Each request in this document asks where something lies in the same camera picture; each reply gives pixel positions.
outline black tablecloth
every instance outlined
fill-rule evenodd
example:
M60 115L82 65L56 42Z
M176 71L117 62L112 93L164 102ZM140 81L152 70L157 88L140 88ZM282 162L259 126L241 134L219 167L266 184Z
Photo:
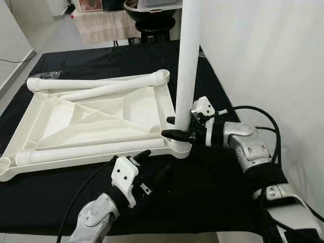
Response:
M179 42L80 50L42 55L31 75L62 70L61 79L100 79L170 71L169 89L176 98ZM230 102L207 59L199 58L195 99L206 95L215 108ZM18 91L0 118L0 152L13 135L32 98L26 85ZM236 115L227 120L238 121ZM170 164L174 188L143 212L127 211L110 235L132 233L197 233L207 231L258 232L250 190L232 151L194 146L188 158L170 155L149 158L153 173ZM77 189L101 164L20 174L0 183L0 231L56 235ZM68 218L64 234L71 234L77 214L109 186L112 166L86 188Z

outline cable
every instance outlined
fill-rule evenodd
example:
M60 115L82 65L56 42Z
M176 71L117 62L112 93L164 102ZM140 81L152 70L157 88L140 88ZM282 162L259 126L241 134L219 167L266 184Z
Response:
M59 233L57 235L57 239L56 239L56 243L60 243L61 242L61 238L62 238L62 233L63 233L63 228L64 228L64 225L65 225L65 222L67 220L67 217L69 216L70 212L71 212L71 209L75 203L75 201L77 200L77 198L80 196L80 194L83 192L84 188L89 184L89 182L104 168L106 167L107 165L109 165L111 163L111 161L107 161L106 163L104 163L101 167L99 167L86 181L85 183L82 185L82 187L80 187L79 191L76 193L76 195L74 196L71 204L69 205L65 215L64 215L64 218L62 220L62 223L61 223L61 226L60 226L60 230L59 230Z
M273 133L276 133L275 129L273 128L267 128L267 127L255 127L255 128L260 130L268 130L268 131L272 131Z
M321 215L319 215L314 209L312 209L308 204L306 204L307 206L308 206L308 208L309 208L309 210L312 212L312 214L316 217L316 218L318 218L321 222L323 222L324 223L324 218L321 216Z
M25 61L13 62L13 61L9 61L9 60L5 60L5 59L1 59L1 58L0 58L0 61L10 62L10 63L21 63L21 62L28 62L29 60L33 59L35 56L36 56L36 52L34 53L34 55L33 55L32 57L28 58L28 59L25 60Z
M9 0L9 4L10 4L10 12L12 13L12 4L11 4L11 0Z

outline stool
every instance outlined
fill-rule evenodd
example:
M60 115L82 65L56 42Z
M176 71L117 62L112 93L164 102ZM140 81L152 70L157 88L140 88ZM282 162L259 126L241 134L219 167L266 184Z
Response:
M170 29L176 24L172 17L154 18L152 21L136 21L135 27L141 32L142 43L148 42L148 37L153 36L157 42L159 35L164 36L166 42L170 41Z

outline white vertical pole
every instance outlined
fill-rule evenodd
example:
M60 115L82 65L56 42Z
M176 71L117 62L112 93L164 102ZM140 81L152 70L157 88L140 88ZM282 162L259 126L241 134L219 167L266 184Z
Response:
M187 131L193 103L194 85L200 45L201 0L183 0L175 129ZM172 141L177 151L190 144Z

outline white cloth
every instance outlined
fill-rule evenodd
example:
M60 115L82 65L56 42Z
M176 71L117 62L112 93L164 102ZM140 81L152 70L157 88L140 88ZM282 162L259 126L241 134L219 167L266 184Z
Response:
M135 21L125 11L72 13L85 44L140 37Z

